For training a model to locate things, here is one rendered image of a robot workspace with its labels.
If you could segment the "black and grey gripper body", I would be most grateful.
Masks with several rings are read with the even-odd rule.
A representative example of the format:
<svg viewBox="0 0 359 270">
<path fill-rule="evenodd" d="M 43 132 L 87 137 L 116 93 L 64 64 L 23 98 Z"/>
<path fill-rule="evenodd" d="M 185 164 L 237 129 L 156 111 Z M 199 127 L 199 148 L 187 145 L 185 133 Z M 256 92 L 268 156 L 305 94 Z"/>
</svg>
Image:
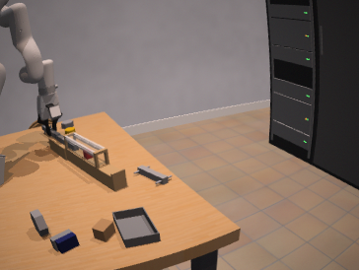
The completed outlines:
<svg viewBox="0 0 359 270">
<path fill-rule="evenodd" d="M 58 104 L 60 109 L 59 99 L 56 91 L 48 95 L 37 96 L 37 117 L 39 114 L 41 120 L 47 120 L 50 118 L 48 108 L 46 107 L 46 105 L 50 103 L 53 103 L 54 105 Z"/>
</svg>

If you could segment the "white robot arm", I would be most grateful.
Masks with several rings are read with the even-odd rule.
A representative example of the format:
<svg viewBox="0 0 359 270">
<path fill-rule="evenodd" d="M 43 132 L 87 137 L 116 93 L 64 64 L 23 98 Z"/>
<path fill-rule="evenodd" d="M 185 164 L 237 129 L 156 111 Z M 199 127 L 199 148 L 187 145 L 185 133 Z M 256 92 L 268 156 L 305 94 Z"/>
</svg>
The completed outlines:
<svg viewBox="0 0 359 270">
<path fill-rule="evenodd" d="M 0 0 L 0 26 L 10 28 L 13 45 L 21 52 L 26 65 L 19 77 L 24 83 L 38 84 L 38 94 L 48 95 L 58 87 L 54 84 L 53 61 L 42 61 L 40 51 L 33 39 L 27 7 L 23 3 L 5 6 L 9 0 Z M 44 67 L 44 68 L 43 68 Z M 27 72 L 28 71 L 28 72 Z M 43 74 L 44 73 L 44 74 Z M 42 78 L 43 77 L 43 78 Z M 42 79 L 42 80 L 41 80 Z M 6 80 L 6 69 L 0 63 L 0 96 Z M 47 104 L 51 120 L 61 118 L 58 104 Z"/>
</svg>

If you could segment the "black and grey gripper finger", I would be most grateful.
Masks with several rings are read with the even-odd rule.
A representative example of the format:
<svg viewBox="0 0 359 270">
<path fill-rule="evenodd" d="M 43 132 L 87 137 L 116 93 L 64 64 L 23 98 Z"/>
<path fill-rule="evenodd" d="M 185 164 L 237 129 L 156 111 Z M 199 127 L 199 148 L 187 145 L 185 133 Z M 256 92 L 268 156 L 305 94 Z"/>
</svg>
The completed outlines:
<svg viewBox="0 0 359 270">
<path fill-rule="evenodd" d="M 46 134 L 47 134 L 47 135 L 49 135 L 49 136 L 51 136 L 50 126 L 48 125 L 48 119 L 47 119 L 47 120 L 45 120 L 45 121 L 42 121 L 42 120 L 40 119 L 39 114 L 38 114 L 37 123 L 40 123 L 40 124 L 45 125 L 45 128 L 46 128 Z"/>
<path fill-rule="evenodd" d="M 58 119 L 59 119 L 59 118 L 58 118 Z M 51 124 L 51 125 L 52 125 L 52 129 L 55 130 L 55 131 L 57 131 L 56 124 L 57 124 L 58 119 L 52 120 L 52 124 Z"/>
</svg>

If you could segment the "yellow short cylinder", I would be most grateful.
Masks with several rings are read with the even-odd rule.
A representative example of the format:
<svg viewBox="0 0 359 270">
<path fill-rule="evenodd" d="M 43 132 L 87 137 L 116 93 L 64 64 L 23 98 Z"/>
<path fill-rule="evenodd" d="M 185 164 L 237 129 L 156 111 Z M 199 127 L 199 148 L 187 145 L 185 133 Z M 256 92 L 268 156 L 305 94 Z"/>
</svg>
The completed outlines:
<svg viewBox="0 0 359 270">
<path fill-rule="evenodd" d="M 75 132 L 75 128 L 74 127 L 68 127 L 65 129 L 65 134 L 71 133 L 71 132 Z"/>
</svg>

